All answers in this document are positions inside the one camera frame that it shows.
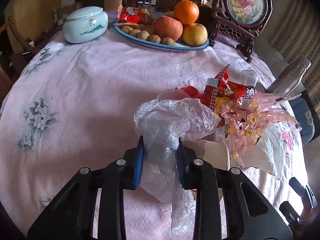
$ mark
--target tablecloth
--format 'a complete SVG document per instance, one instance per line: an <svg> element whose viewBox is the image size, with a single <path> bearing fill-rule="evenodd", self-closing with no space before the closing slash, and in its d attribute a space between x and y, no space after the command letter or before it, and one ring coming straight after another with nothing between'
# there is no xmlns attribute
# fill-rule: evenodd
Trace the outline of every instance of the tablecloth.
<svg viewBox="0 0 320 240"><path fill-rule="evenodd" d="M219 42L176 53L142 47L113 29L83 44L67 43L60 33L27 65L0 110L0 200L13 222L26 234L81 167L106 167L135 147L133 115L140 104L166 89L203 90L228 63L233 81L243 69L253 69L265 87L274 80L260 59L247 64L239 51ZM288 185L292 176L307 183L300 135L284 140L290 147L280 180L244 170L275 208L289 197L301 204ZM171 206L141 188L124 192L124 212L128 239L192 238L171 236Z"/></svg>

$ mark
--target white ceramic jar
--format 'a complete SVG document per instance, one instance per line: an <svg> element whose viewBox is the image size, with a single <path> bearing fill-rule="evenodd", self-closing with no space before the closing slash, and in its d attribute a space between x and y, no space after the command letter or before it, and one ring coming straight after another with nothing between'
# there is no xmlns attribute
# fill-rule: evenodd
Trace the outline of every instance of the white ceramic jar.
<svg viewBox="0 0 320 240"><path fill-rule="evenodd" d="M63 24L68 42L82 43L101 36L108 28L108 15L102 8L91 6L71 13Z"/></svg>

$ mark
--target round painting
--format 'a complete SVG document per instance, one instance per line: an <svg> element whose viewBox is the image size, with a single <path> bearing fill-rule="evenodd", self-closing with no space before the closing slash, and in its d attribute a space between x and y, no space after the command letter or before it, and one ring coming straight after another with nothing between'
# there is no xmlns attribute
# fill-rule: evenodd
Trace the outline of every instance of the round painting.
<svg viewBox="0 0 320 240"><path fill-rule="evenodd" d="M254 24L265 13L266 0L228 0L233 17L242 24Z"/></svg>

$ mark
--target barcode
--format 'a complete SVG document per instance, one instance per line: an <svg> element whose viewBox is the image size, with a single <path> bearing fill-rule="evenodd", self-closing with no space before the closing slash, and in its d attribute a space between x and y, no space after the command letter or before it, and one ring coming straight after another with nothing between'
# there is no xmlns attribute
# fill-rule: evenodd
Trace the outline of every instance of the barcode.
<svg viewBox="0 0 320 240"><path fill-rule="evenodd" d="M207 85L212 86L212 87L217 87L218 81L219 81L219 79L217 79L217 78L208 78Z"/></svg>

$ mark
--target metal screw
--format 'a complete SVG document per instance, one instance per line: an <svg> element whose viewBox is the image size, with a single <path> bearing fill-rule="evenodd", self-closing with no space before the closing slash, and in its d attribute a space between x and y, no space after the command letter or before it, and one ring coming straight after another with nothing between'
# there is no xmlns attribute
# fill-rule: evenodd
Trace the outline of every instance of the metal screw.
<svg viewBox="0 0 320 240"><path fill-rule="evenodd" d="M195 165L202 165L202 164L203 164L203 160L201 160L201 159L195 159L195 160L193 161L193 163L194 163Z"/></svg>
<svg viewBox="0 0 320 240"><path fill-rule="evenodd" d="M87 174L89 172L89 168L83 167L80 169L80 174Z"/></svg>
<svg viewBox="0 0 320 240"><path fill-rule="evenodd" d="M240 174L240 170L239 170L238 168L236 168L236 167L231 168L231 172L232 172L233 174L236 174L236 175L239 175L239 174Z"/></svg>
<svg viewBox="0 0 320 240"><path fill-rule="evenodd" d="M124 160L124 159L119 159L119 160L117 160L117 165L119 165L119 166L123 166L123 165L125 165L127 162L126 162L126 160Z"/></svg>

